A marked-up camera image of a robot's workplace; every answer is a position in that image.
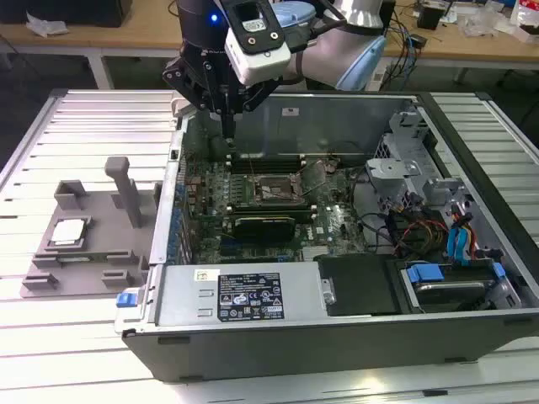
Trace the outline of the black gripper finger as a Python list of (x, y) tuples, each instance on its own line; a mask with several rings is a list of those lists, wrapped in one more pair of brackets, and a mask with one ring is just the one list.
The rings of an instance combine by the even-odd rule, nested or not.
[(233, 139), (236, 131), (235, 116), (243, 112), (254, 111), (280, 85), (280, 78), (259, 82), (251, 86), (233, 79), (229, 85), (229, 138)]
[(184, 58), (176, 58), (167, 64), (163, 80), (180, 93), (198, 110), (208, 111), (221, 123), (222, 136), (230, 140), (230, 110), (228, 86), (219, 81), (217, 64), (203, 58), (197, 66), (191, 66)]

